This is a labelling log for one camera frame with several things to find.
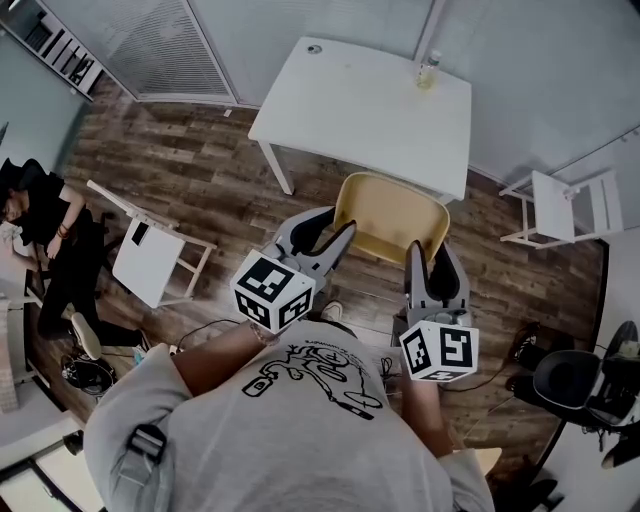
door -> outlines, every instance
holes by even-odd
[[[139,101],[235,103],[186,0],[41,0]]]

white cube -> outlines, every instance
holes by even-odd
[[[478,369],[478,329],[422,320],[400,336],[414,380],[451,382]]]
[[[236,310],[273,334],[313,305],[316,282],[252,250],[231,279]]]

strap buckle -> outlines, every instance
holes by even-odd
[[[159,464],[167,446],[167,437],[156,425],[138,425],[129,440],[127,450],[148,457],[154,464]]]

black clothing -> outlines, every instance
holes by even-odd
[[[61,318],[70,302],[82,313],[104,346],[134,347],[142,341],[139,331],[103,322],[98,318],[93,291],[103,258],[103,233],[99,224],[83,231],[64,264],[56,265],[44,297],[38,332],[43,338],[69,336],[71,322]]]
[[[36,176],[26,187],[29,211],[15,224],[22,227],[22,242],[40,244],[46,250],[56,236],[69,203],[60,199],[64,181],[55,174]],[[69,303],[82,313],[95,331],[100,344],[133,347],[141,342],[139,331],[125,329],[98,318],[94,290],[104,255],[102,226],[93,222],[91,212],[84,208],[62,241],[60,251],[49,262],[51,283],[45,294],[38,332],[43,338],[68,337],[71,322],[61,318]]]

bracelet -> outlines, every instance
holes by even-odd
[[[56,235],[58,235],[63,240],[66,240],[67,238],[69,238],[69,230],[67,229],[67,232],[63,235],[62,231],[60,230],[60,226],[58,226],[58,229],[56,230]]]
[[[249,328],[251,329],[257,340],[266,347],[271,347],[278,343],[278,341],[280,341],[280,338],[278,338],[278,336],[276,336],[275,334],[271,334],[268,331],[268,334],[265,334],[265,331],[262,330],[262,328],[256,323],[249,322]]]

